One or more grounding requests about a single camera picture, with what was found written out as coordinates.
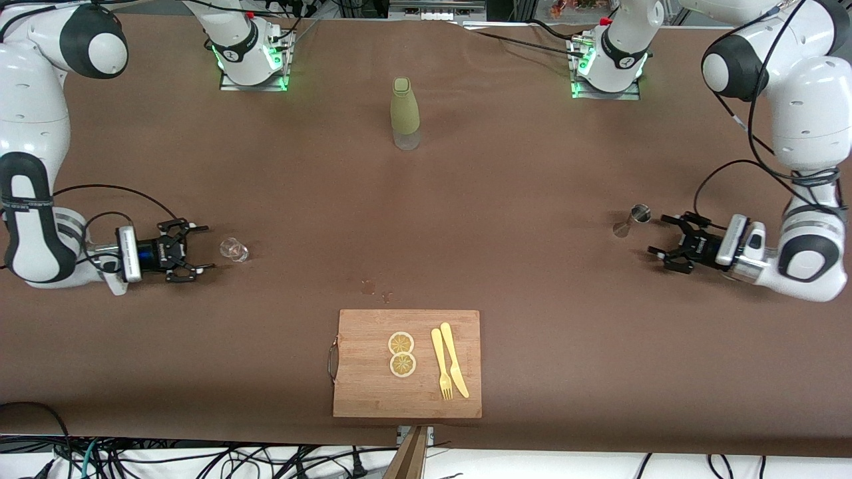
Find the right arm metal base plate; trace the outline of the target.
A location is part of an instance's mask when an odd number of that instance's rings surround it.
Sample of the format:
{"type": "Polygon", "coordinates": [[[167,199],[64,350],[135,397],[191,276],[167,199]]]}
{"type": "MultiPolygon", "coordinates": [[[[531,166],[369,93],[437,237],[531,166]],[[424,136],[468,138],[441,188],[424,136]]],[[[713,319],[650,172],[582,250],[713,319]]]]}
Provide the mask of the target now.
{"type": "Polygon", "coordinates": [[[234,45],[212,43],[220,68],[221,90],[284,92],[288,90],[295,34],[255,18],[248,36],[234,45]]]}

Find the wooden cutting board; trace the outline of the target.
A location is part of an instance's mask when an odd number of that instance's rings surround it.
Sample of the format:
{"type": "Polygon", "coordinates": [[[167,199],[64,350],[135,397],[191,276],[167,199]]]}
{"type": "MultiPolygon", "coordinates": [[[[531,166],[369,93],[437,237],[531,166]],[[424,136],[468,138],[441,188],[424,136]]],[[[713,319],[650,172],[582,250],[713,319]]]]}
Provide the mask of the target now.
{"type": "MultiPolygon", "coordinates": [[[[480,313],[447,309],[342,309],[339,312],[337,364],[333,367],[333,415],[337,418],[440,421],[482,416],[480,313]],[[471,397],[453,384],[453,399],[443,400],[439,368],[430,337],[447,322],[453,331],[457,360],[471,397]],[[389,370],[387,340],[396,331],[413,336],[417,367],[408,378],[389,370]]],[[[451,358],[444,344],[450,376],[451,358]]]]}

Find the yellow plastic fork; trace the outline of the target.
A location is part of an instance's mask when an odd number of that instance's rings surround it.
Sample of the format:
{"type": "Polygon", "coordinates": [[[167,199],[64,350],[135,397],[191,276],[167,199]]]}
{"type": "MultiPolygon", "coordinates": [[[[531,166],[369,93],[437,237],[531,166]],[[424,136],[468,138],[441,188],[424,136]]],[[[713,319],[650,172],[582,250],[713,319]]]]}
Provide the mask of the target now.
{"type": "Polygon", "coordinates": [[[451,387],[451,378],[447,372],[447,366],[445,366],[443,336],[440,330],[432,329],[430,337],[439,368],[439,388],[441,389],[441,395],[443,400],[451,400],[453,399],[453,387],[451,387]]]}

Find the small metal bracket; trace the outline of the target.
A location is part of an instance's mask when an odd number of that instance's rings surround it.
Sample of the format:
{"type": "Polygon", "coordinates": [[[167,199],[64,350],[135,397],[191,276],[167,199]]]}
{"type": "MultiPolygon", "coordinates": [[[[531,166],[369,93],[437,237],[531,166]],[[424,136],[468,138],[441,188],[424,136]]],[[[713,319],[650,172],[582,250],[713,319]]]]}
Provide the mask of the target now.
{"type": "MultiPolygon", "coordinates": [[[[404,440],[407,438],[408,434],[410,434],[413,430],[414,426],[398,426],[396,434],[396,445],[398,447],[401,446],[404,440]]],[[[435,445],[434,427],[423,426],[423,430],[425,430],[427,433],[426,447],[432,448],[435,445]]]]}

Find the brown table cover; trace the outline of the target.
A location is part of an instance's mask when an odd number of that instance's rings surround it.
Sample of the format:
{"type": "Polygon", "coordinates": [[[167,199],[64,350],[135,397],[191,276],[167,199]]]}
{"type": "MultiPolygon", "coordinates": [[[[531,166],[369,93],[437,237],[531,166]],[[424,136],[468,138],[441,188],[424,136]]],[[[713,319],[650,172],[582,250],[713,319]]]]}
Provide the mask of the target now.
{"type": "Polygon", "coordinates": [[[482,416],[454,448],[852,456],[852,282],[830,303],[697,267],[614,222],[690,209],[749,156],[707,90],[719,29],[663,29],[639,101],[574,99],[566,61],[458,25],[320,21],[286,92],[225,92],[189,16],[122,15],[130,64],[66,81],[71,146],[56,202],[118,210],[144,237],[192,234],[190,284],[113,296],[0,271],[0,403],[37,401],[77,436],[391,444],[386,420],[334,418],[341,309],[481,313],[482,416]],[[396,147],[393,80],[420,143],[396,147]],[[234,263],[226,238],[247,246],[234,263]]]}

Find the green bottle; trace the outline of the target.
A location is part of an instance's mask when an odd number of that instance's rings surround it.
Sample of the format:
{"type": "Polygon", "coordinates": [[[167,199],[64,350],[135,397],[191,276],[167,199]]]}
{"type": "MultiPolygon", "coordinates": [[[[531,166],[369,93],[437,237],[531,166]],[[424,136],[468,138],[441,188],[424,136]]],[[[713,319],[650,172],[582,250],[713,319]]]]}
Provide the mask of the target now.
{"type": "Polygon", "coordinates": [[[393,79],[390,105],[393,142],[403,151],[414,150],[420,143],[420,115],[413,85],[408,78],[393,79]]]}

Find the grey metal box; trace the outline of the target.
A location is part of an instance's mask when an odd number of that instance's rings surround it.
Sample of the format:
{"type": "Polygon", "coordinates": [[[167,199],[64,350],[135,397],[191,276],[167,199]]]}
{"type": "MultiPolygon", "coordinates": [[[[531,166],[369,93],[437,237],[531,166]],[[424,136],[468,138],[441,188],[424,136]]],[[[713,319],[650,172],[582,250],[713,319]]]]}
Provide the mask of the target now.
{"type": "Polygon", "coordinates": [[[387,18],[411,21],[487,21],[486,0],[389,0],[387,18]]]}

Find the brown wooden post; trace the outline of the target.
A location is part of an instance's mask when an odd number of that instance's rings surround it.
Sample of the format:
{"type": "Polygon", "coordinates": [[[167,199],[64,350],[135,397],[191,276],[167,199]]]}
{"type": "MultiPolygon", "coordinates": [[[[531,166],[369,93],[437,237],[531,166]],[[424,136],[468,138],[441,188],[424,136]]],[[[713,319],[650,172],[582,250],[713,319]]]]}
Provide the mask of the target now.
{"type": "Polygon", "coordinates": [[[422,479],[426,459],[427,433],[423,425],[414,426],[395,456],[382,479],[422,479]]]}

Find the steel measuring cup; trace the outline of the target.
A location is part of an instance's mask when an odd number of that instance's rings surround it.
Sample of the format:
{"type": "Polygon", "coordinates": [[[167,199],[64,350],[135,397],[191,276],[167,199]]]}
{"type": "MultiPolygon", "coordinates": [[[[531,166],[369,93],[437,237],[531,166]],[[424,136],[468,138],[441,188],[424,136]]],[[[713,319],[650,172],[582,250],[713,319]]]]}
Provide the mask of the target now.
{"type": "Polygon", "coordinates": [[[618,238],[626,238],[629,236],[633,225],[648,224],[651,220],[652,211],[647,204],[634,204],[628,212],[627,218],[612,226],[612,233],[618,238]]]}

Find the yellow plastic knife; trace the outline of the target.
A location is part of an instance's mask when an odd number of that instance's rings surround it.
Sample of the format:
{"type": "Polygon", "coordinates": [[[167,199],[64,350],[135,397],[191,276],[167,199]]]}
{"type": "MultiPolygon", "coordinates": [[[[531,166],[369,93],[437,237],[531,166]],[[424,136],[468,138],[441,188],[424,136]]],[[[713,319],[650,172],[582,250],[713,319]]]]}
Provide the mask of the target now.
{"type": "Polygon", "coordinates": [[[471,397],[471,394],[469,394],[469,390],[465,384],[465,379],[463,378],[463,374],[459,366],[459,358],[457,358],[455,340],[453,337],[453,331],[451,330],[451,326],[449,323],[444,322],[439,326],[439,330],[441,330],[445,346],[447,347],[447,351],[451,358],[451,366],[449,370],[451,379],[453,380],[453,384],[456,386],[460,394],[463,395],[463,397],[469,398],[471,397]]]}

